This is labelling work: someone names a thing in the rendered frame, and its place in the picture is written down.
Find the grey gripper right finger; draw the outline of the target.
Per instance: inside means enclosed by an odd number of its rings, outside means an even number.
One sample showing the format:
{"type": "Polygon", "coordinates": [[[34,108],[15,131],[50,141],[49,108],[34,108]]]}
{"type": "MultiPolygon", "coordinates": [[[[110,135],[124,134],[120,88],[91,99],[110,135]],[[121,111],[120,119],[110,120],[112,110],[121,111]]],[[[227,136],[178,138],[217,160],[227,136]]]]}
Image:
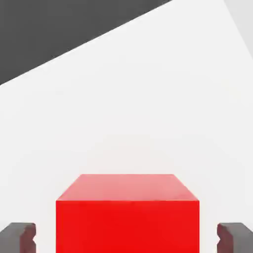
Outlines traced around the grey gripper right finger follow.
{"type": "Polygon", "coordinates": [[[219,223],[217,235],[217,253],[253,253],[253,232],[243,223],[219,223]]]}

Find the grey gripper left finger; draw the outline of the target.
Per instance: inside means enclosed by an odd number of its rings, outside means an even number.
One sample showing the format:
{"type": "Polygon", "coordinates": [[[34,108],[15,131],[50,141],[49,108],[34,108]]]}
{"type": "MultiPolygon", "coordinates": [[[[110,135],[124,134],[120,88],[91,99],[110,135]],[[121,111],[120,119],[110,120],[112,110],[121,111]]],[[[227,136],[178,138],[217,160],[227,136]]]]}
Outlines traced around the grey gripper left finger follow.
{"type": "Polygon", "coordinates": [[[0,253],[36,253],[36,225],[10,223],[0,232],[0,253]]]}

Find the small red cube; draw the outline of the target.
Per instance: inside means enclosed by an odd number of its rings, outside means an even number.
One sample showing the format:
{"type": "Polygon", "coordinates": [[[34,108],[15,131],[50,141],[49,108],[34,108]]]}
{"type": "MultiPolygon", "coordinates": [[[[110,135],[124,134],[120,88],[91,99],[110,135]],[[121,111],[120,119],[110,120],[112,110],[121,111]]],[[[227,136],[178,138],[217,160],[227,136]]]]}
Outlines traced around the small red cube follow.
{"type": "Polygon", "coordinates": [[[172,174],[82,174],[56,200],[56,253],[200,253],[200,203],[172,174]]]}

